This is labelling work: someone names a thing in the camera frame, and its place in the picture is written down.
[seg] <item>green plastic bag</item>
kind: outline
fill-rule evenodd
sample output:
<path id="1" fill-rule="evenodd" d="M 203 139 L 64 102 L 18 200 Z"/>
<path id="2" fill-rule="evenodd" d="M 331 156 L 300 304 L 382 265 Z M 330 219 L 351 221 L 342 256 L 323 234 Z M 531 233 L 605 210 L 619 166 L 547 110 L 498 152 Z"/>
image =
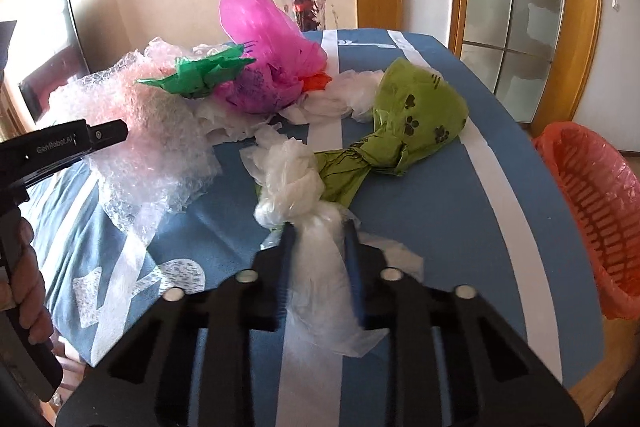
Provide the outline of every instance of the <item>green plastic bag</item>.
<path id="1" fill-rule="evenodd" d="M 348 149 L 316 153 L 322 199 L 348 207 L 371 170 L 402 175 L 458 136 L 468 113 L 464 98 L 439 74 L 398 58 L 380 83 L 373 133 Z"/>
<path id="2" fill-rule="evenodd" d="M 223 82 L 235 79 L 242 69 L 255 58 L 241 58 L 244 44 L 236 44 L 223 52 L 201 60 L 189 60 L 185 57 L 175 59 L 175 73 L 165 78 L 139 80 L 147 86 L 161 87 L 171 94 L 180 94 L 185 98 L 204 98 Z"/>

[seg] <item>magenta plastic bag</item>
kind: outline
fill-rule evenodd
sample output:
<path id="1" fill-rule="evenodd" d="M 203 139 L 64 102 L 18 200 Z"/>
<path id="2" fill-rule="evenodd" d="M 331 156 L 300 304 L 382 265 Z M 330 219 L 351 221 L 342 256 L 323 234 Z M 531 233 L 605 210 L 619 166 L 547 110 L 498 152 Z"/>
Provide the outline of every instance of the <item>magenta plastic bag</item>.
<path id="1" fill-rule="evenodd" d="M 302 78 L 326 68 L 320 44 L 305 39 L 272 0 L 220 0 L 220 23 L 256 59 L 235 81 L 214 91 L 243 112 L 278 112 L 298 99 Z"/>

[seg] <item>plastic basket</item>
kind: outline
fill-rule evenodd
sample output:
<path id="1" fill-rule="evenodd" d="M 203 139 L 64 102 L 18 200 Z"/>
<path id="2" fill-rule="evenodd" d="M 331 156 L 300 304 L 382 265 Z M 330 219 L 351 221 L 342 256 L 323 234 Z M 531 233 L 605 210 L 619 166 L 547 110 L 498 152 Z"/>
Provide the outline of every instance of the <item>plastic basket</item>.
<path id="1" fill-rule="evenodd" d="M 603 137 L 572 122 L 533 140 L 569 204 L 609 319 L 640 317 L 640 181 Z"/>

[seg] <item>bolt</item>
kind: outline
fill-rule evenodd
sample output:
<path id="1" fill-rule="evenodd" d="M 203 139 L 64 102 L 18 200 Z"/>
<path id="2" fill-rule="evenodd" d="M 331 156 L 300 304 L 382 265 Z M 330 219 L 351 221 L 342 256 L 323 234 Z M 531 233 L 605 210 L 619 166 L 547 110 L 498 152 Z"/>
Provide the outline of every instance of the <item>bolt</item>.
<path id="1" fill-rule="evenodd" d="M 473 299 L 478 295 L 478 292 L 473 286 L 467 286 L 463 284 L 462 286 L 458 286 L 456 288 L 456 295 L 461 299 Z"/>
<path id="2" fill-rule="evenodd" d="M 385 281 L 399 281 L 402 279 L 402 272 L 398 268 L 385 268 L 380 272 L 380 277 Z"/>
<path id="3" fill-rule="evenodd" d="M 236 273 L 236 280 L 241 283 L 254 282 L 258 280 L 258 272 L 255 270 L 242 270 Z"/>
<path id="4" fill-rule="evenodd" d="M 169 301 L 169 302 L 177 302 L 183 297 L 184 297 L 184 290 L 176 286 L 174 286 L 173 288 L 169 288 L 166 292 L 162 294 L 162 298 L 165 301 Z"/>

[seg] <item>finger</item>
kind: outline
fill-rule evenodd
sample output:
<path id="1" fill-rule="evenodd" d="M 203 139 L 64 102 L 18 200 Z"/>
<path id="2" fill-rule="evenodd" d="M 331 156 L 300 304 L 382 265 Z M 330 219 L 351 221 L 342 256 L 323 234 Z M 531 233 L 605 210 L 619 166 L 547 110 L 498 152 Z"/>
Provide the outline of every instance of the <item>finger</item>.
<path id="1" fill-rule="evenodd" d="M 18 223 L 18 238 L 25 247 L 33 241 L 33 227 L 31 223 L 23 217 L 20 218 L 20 223 Z"/>
<path id="2" fill-rule="evenodd" d="M 14 294 L 8 282 L 0 282 L 0 311 L 15 307 Z"/>
<path id="3" fill-rule="evenodd" d="M 20 304 L 20 325 L 28 330 L 33 326 L 44 305 L 44 280 L 40 275 L 40 281 L 31 289 L 24 301 Z"/>
<path id="4" fill-rule="evenodd" d="M 41 344 L 46 342 L 53 335 L 53 324 L 51 323 L 51 315 L 46 309 L 41 309 L 38 318 L 29 330 L 29 343 Z"/>
<path id="5" fill-rule="evenodd" d="M 36 253 L 33 248 L 24 247 L 11 279 L 11 289 L 14 292 L 15 301 L 18 304 L 24 301 L 24 298 L 39 281 L 40 270 L 38 270 Z"/>

